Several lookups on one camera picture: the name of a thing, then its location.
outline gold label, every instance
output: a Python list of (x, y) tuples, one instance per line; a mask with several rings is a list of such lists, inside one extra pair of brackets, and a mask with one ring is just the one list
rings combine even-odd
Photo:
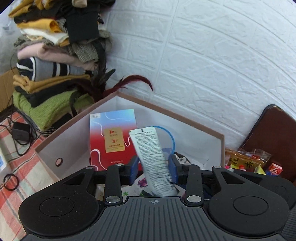
[(106, 153), (126, 150), (120, 127), (104, 129)]

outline open box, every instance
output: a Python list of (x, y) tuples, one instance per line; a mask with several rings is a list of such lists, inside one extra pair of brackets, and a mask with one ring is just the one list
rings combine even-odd
[[(166, 128), (175, 138), (176, 152), (201, 169), (224, 166), (224, 136), (197, 122), (121, 92), (109, 95), (71, 119), (37, 148), (36, 152), (58, 179), (89, 166), (90, 114), (134, 109), (138, 128), (151, 125)], [(167, 133), (158, 132), (162, 147), (171, 145)]]

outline red feather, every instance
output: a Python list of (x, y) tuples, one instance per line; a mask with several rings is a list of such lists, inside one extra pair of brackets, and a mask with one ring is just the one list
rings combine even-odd
[(135, 81), (143, 81), (144, 83), (148, 84), (153, 91), (153, 86), (147, 78), (145, 78), (141, 75), (134, 74), (134, 75), (130, 75), (130, 76), (126, 77), (125, 79), (122, 78), (116, 85), (114, 85), (113, 88), (111, 88), (109, 90), (105, 90), (103, 95), (104, 95), (104, 97), (106, 97), (106, 96), (116, 92), (120, 88), (126, 88), (126, 87), (124, 87), (125, 85), (135, 82)]

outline black power adapter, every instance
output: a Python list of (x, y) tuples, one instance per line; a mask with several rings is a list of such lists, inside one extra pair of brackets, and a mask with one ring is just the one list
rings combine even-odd
[(11, 129), (11, 136), (14, 140), (30, 142), (31, 126), (28, 124), (14, 122)]

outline plaid bedspread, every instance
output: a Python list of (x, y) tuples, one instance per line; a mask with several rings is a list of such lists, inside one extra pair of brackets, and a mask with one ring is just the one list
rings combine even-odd
[[(12, 119), (25, 123), (18, 113), (14, 113)], [(7, 126), (7, 120), (1, 125)], [(18, 217), (20, 204), (30, 195), (54, 183), (34, 150), (43, 140), (43, 137), (39, 137), (27, 154), (18, 156), (11, 135), (4, 127), (0, 126), (1, 150), (12, 173), (20, 180), (19, 187), (15, 191), (8, 191), (3, 184), (0, 184), (0, 239), (3, 241), (19, 241), (26, 235)], [(23, 153), (28, 147), (17, 145), (17, 148), (19, 153)], [(12, 177), (7, 186), (12, 188), (15, 184), (15, 179)]]

